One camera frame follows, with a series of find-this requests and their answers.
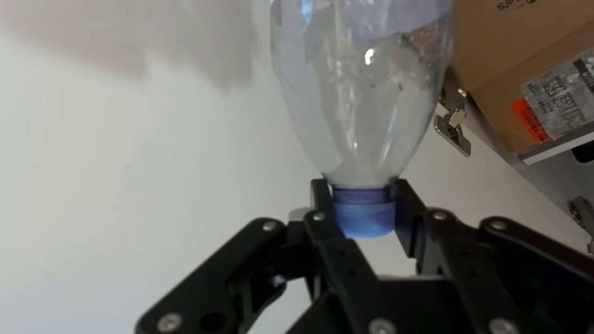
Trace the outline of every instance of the upside-down bottle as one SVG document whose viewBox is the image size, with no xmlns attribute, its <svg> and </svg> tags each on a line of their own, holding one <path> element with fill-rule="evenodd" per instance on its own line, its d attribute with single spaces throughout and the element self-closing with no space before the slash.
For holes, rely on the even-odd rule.
<svg viewBox="0 0 594 334">
<path fill-rule="evenodd" d="M 274 67 L 350 238 L 394 231 L 389 184 L 418 149 L 452 56 L 450 0 L 275 0 Z"/>
</svg>

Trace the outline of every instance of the screw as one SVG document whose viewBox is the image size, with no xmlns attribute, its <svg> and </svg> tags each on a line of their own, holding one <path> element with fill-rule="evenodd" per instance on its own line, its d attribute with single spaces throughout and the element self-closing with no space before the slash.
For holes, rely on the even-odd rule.
<svg viewBox="0 0 594 334">
<path fill-rule="evenodd" d="M 493 334 L 520 334 L 519 327 L 513 322 L 504 318 L 493 320 L 489 323 L 489 329 Z"/>
<path fill-rule="evenodd" d="M 506 221 L 494 221 L 494 223 L 491 223 L 491 227 L 496 229 L 496 231 L 506 231 L 507 229 Z"/>
<path fill-rule="evenodd" d="M 281 275 L 275 275 L 275 277 L 270 279 L 270 285 L 279 288 L 279 286 L 287 285 L 287 279 L 281 277 Z"/>
<path fill-rule="evenodd" d="M 433 212 L 433 218 L 437 220 L 437 221 L 448 221 L 448 212 L 442 212 L 442 210 L 439 210 L 439 212 Z"/>
<path fill-rule="evenodd" d="M 262 231 L 266 231 L 266 233 L 272 233 L 272 231 L 275 231 L 277 229 L 277 221 L 268 221 L 268 223 L 264 223 L 264 227 L 262 227 Z"/>
<path fill-rule="evenodd" d="M 327 216 L 325 216 L 324 212 L 318 212 L 318 214 L 314 216 L 314 221 L 324 221 L 324 220 L 327 220 Z"/>
<path fill-rule="evenodd" d="M 179 314 L 166 314 L 157 325 L 157 329 L 164 334 L 177 333 L 181 327 L 183 327 L 183 316 Z"/>
<path fill-rule="evenodd" d="M 370 334 L 396 334 L 396 327 L 389 320 L 374 320 L 370 323 Z"/>
</svg>

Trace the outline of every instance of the bottle cap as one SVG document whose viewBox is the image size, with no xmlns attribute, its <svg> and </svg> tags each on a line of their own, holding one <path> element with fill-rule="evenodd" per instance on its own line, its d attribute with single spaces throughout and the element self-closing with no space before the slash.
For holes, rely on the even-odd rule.
<svg viewBox="0 0 594 334">
<path fill-rule="evenodd" d="M 335 216 L 348 238 L 381 238 L 394 231 L 396 203 L 389 190 L 337 190 Z"/>
</svg>

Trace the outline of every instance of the white wall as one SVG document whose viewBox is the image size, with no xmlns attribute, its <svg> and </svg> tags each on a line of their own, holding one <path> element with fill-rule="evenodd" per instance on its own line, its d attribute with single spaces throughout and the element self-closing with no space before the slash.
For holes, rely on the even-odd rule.
<svg viewBox="0 0 594 334">
<path fill-rule="evenodd" d="M 309 205 L 318 173 L 268 49 L 266 0 L 0 0 L 3 333 L 132 333 L 249 220 Z M 431 134 L 407 177 L 468 223 L 506 214 L 584 249 L 478 143 L 467 160 Z M 379 273 L 411 273 L 394 240 L 364 249 Z M 287 329 L 305 301 L 259 333 Z"/>
</svg>

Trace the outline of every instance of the black metal bracket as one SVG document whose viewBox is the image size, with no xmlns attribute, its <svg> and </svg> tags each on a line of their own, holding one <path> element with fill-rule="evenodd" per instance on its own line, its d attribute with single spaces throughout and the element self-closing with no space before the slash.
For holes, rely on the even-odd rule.
<svg viewBox="0 0 594 334">
<path fill-rule="evenodd" d="M 335 223 L 325 181 L 303 221 L 257 220 L 155 305 L 138 334 L 248 333 L 287 285 L 305 279 L 313 307 L 292 334 L 585 334 L 594 329 L 594 262 L 522 225 L 481 229 L 428 210 L 394 181 L 396 234 L 418 279 L 379 281 Z"/>
</svg>

